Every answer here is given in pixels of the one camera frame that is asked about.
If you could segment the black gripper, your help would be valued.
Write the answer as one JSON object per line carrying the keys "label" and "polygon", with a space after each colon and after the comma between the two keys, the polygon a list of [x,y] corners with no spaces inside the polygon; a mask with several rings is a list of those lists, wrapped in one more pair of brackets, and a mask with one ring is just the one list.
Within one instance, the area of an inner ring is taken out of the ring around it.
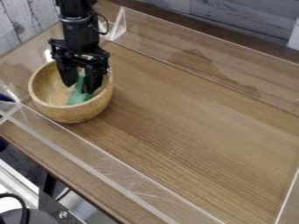
{"label": "black gripper", "polygon": [[108,68],[110,53],[99,46],[99,36],[108,31],[99,29],[99,17],[60,17],[63,38],[51,38],[51,56],[56,60],[63,84],[71,87],[79,79],[78,67],[83,67],[86,77],[83,79],[82,92],[92,94],[102,86],[103,71]]}

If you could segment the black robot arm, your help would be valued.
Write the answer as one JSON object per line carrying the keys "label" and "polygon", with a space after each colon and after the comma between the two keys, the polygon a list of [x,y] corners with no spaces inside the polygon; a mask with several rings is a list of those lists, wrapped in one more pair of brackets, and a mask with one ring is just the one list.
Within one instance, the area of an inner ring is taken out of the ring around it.
{"label": "black robot arm", "polygon": [[51,57],[56,60],[60,78],[67,87],[79,80],[79,68],[86,72],[82,92],[92,94],[102,86],[108,74],[110,52],[99,45],[99,36],[108,31],[99,30],[100,14],[94,5],[98,0],[55,0],[60,8],[63,39],[51,38]]}

